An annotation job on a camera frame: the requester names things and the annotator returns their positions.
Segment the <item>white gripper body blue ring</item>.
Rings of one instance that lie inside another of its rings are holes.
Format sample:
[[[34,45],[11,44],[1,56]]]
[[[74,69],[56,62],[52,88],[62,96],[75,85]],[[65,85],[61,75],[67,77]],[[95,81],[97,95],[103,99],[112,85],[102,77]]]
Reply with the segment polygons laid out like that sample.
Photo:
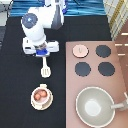
[[[49,56],[51,52],[59,51],[59,42],[45,40],[43,43],[37,44],[25,37],[23,38],[22,49],[26,55]]]

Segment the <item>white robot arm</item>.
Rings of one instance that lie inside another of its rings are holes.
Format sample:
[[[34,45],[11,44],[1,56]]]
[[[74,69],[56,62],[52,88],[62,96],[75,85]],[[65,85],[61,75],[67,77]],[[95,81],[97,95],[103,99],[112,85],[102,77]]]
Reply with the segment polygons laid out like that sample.
[[[44,6],[29,8],[21,19],[25,33],[22,48],[26,55],[43,57],[59,51],[59,42],[48,41],[44,29],[58,30],[64,24],[65,12],[65,0],[45,0]]]

